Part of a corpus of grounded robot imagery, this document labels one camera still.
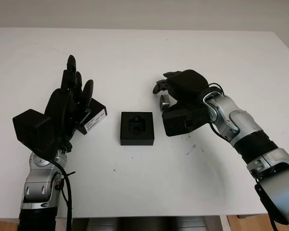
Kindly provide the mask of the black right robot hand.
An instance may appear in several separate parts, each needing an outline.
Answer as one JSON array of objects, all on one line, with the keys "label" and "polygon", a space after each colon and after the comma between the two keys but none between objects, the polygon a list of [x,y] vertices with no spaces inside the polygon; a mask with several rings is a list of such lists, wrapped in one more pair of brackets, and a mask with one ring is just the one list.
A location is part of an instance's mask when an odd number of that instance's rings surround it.
[{"label": "black right robot hand", "polygon": [[153,94],[167,91],[176,100],[172,106],[164,106],[166,100],[160,102],[163,113],[186,109],[196,114],[206,114],[205,106],[200,103],[201,93],[209,87],[207,80],[198,72],[188,69],[184,71],[167,72],[165,79],[156,82]]}]

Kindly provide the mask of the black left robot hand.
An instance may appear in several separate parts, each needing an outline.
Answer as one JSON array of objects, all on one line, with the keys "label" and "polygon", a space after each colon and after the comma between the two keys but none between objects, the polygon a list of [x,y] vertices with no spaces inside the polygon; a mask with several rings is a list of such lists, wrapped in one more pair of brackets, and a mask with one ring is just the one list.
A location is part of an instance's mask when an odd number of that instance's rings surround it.
[{"label": "black left robot hand", "polygon": [[54,123],[55,139],[58,149],[70,152],[72,139],[80,124],[89,116],[93,93],[93,80],[85,85],[76,69],[76,59],[70,55],[63,71],[60,88],[56,89],[48,101],[45,115]]}]

